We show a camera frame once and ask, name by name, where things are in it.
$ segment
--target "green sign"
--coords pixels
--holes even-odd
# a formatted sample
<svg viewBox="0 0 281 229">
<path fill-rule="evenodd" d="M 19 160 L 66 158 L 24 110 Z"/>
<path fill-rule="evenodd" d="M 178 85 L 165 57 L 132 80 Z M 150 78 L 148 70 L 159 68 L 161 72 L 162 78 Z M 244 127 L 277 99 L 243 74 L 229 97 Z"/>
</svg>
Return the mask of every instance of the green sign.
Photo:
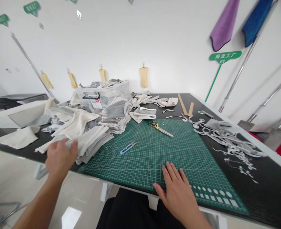
<svg viewBox="0 0 281 229">
<path fill-rule="evenodd" d="M 8 27 L 8 21 L 9 21 L 9 17 L 7 16 L 7 14 L 2 14 L 0 16 L 0 24 L 3 24 Z"/>
<path fill-rule="evenodd" d="M 29 3 L 24 6 L 24 11 L 27 14 L 32 14 L 33 16 L 38 16 L 38 10 L 41 9 L 40 4 L 37 1 Z"/>
<path fill-rule="evenodd" d="M 218 68 L 218 71 L 217 71 L 217 74 L 214 78 L 214 81 L 209 89 L 209 92 L 208 92 L 208 95 L 206 97 L 206 100 L 205 102 L 208 100 L 208 97 L 210 95 L 210 92 L 211 90 L 213 89 L 213 86 L 214 86 L 214 83 L 217 79 L 217 76 L 219 74 L 219 71 L 221 69 L 221 66 L 222 64 L 224 64 L 225 62 L 229 61 L 230 59 L 237 59 L 241 56 L 242 52 L 241 51 L 234 51 L 234 52 L 220 52 L 220 53 L 214 53 L 214 54 L 211 54 L 210 57 L 209 57 L 209 60 L 215 60 L 217 61 L 220 65 L 219 65 L 219 68 Z"/>
<path fill-rule="evenodd" d="M 209 60 L 216 60 L 219 64 L 224 64 L 230 59 L 239 58 L 241 54 L 241 51 L 214 53 L 210 55 Z"/>
</svg>

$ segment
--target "cutting mat grid lines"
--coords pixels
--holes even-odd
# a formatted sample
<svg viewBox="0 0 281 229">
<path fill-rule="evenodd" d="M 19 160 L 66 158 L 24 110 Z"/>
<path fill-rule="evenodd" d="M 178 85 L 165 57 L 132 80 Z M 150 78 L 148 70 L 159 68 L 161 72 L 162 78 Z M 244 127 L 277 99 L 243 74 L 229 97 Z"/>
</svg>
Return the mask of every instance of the cutting mat grid lines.
<svg viewBox="0 0 281 229">
<path fill-rule="evenodd" d="M 249 215 L 191 123 L 169 119 L 151 121 L 157 121 L 174 137 L 149 126 L 148 120 L 140 124 L 131 120 L 124 133 L 114 135 L 78 172 L 154 191 L 153 183 L 166 189 L 162 166 L 169 161 L 184 170 L 197 202 Z M 137 144 L 120 156 L 119 152 L 133 141 Z"/>
</svg>

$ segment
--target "white box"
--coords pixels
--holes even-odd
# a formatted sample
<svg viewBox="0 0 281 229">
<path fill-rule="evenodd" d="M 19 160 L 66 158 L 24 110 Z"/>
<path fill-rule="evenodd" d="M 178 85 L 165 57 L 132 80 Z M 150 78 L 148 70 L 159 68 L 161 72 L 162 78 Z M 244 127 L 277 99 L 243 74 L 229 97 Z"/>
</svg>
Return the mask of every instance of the white box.
<svg viewBox="0 0 281 229">
<path fill-rule="evenodd" d="M 44 113 L 46 100 L 0 111 L 0 128 L 22 128 Z"/>
</svg>

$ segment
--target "right hand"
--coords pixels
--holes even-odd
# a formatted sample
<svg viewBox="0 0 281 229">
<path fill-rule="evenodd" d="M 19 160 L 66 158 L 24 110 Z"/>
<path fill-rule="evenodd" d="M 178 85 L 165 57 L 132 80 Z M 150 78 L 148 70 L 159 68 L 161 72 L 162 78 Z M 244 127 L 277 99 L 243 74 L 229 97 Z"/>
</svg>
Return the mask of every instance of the right hand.
<svg viewBox="0 0 281 229">
<path fill-rule="evenodd" d="M 78 156 L 78 141 L 74 140 L 68 149 L 67 140 L 54 142 L 48 147 L 45 165 L 50 179 L 63 181 Z"/>
<path fill-rule="evenodd" d="M 169 162 L 166 163 L 166 166 L 167 169 L 163 166 L 163 174 L 167 193 L 157 183 L 153 184 L 166 208 L 186 228 L 211 228 L 199 210 L 183 170 L 180 169 L 179 173 L 174 164 Z"/>
</svg>

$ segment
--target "white tiled floor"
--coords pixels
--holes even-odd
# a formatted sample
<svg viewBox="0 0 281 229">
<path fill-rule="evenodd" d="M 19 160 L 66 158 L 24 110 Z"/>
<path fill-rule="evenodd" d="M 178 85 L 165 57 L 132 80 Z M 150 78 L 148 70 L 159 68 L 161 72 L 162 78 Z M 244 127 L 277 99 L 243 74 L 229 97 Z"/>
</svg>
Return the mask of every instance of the white tiled floor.
<svg viewBox="0 0 281 229">
<path fill-rule="evenodd" d="M 0 152 L 0 201 L 29 203 L 40 190 L 47 176 L 35 180 L 33 174 L 37 163 Z M 100 202 L 102 182 L 87 176 L 69 172 L 63 182 L 59 199 L 49 228 L 61 229 L 61 217 L 68 207 L 81 211 L 75 229 L 95 229 L 104 204 Z M 114 197 L 118 187 L 113 187 L 110 197 Z M 150 207 L 156 209 L 157 198 L 149 196 Z M 10 229 L 24 209 L 11 216 L 3 226 Z M 229 218 L 228 228 L 264 228 L 241 220 Z"/>
</svg>

